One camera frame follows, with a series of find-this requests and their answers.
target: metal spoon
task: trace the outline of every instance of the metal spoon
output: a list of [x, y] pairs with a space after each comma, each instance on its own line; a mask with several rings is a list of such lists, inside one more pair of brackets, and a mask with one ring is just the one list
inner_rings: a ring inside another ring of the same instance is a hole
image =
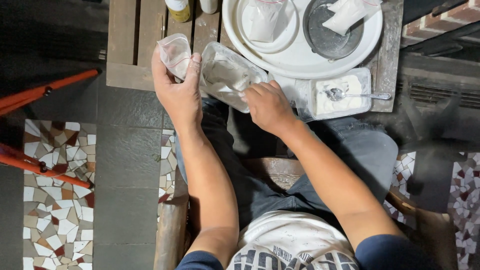
[[356, 98], [379, 98], [379, 99], [389, 99], [390, 94], [359, 94], [359, 95], [348, 95], [343, 92], [342, 89], [332, 88], [324, 91], [327, 97], [331, 101], [341, 101], [346, 97], [356, 97]]

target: t-shirt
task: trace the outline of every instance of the t-shirt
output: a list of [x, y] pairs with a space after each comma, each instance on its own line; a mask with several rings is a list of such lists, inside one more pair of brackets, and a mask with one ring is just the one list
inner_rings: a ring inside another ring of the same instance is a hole
[[[373, 270], [440, 269], [409, 240], [376, 235], [354, 254], [347, 238], [323, 219], [302, 212], [272, 211], [240, 233], [238, 252], [227, 270]], [[221, 270], [210, 253], [187, 254], [177, 270]]]

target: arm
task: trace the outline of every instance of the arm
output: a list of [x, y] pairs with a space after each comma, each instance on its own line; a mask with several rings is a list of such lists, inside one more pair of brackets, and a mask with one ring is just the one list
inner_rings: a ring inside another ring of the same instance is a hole
[[373, 235], [402, 235], [363, 181], [295, 118], [275, 81], [254, 84], [244, 92], [254, 123], [278, 136], [295, 153], [354, 250], [362, 240]]
[[188, 177], [191, 219], [198, 233], [187, 253], [209, 252], [226, 267], [238, 242], [238, 209], [227, 171], [200, 127], [201, 56], [192, 56], [185, 81], [176, 84], [159, 54], [157, 45], [152, 57], [155, 92], [179, 137]]

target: jeans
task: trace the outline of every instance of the jeans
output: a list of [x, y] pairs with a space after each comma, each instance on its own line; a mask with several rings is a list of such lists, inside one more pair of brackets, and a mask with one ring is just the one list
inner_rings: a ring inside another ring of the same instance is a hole
[[[228, 106], [210, 98], [203, 98], [202, 102], [202, 129], [232, 182], [237, 197], [240, 229], [269, 211], [288, 210], [319, 216], [341, 230], [338, 221], [318, 197], [306, 174], [285, 193], [279, 193], [244, 168], [233, 151], [233, 137], [227, 131]], [[352, 117], [314, 121], [308, 123], [308, 126], [365, 182], [378, 201], [383, 203], [390, 188], [398, 154], [396, 143], [385, 134], [383, 128], [373, 127]], [[180, 150], [181, 141], [178, 137], [176, 141], [178, 166], [183, 179], [187, 181]]]

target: bottle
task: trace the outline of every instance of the bottle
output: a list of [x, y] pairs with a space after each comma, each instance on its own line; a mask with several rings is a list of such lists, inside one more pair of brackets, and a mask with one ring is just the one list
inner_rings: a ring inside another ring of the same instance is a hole
[[200, 7], [206, 14], [214, 14], [218, 7], [218, 0], [200, 0]]
[[186, 22], [190, 18], [190, 5], [188, 0], [165, 0], [170, 15], [175, 21]]

